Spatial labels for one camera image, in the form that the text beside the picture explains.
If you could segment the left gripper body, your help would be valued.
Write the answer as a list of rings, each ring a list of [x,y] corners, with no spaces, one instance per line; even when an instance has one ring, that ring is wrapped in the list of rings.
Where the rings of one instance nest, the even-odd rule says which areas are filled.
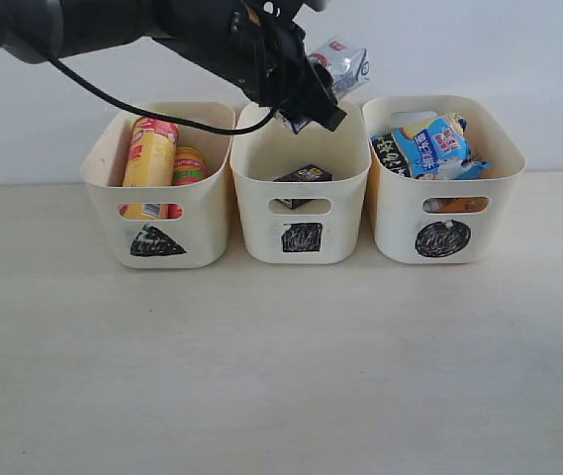
[[[307,112],[311,66],[301,1],[154,1],[151,37],[239,88],[251,101]]]

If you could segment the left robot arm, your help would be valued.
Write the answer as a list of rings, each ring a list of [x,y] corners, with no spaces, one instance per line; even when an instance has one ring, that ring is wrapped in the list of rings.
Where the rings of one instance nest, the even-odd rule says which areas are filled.
[[[331,74],[305,52],[305,32],[294,18],[301,1],[60,0],[0,1],[0,49],[31,64],[48,62],[90,93],[139,117],[219,136],[255,132],[274,117],[313,121],[333,132],[346,114]],[[226,80],[268,108],[257,124],[219,129],[140,109],[112,97],[63,59],[116,48],[141,38],[156,43]]]

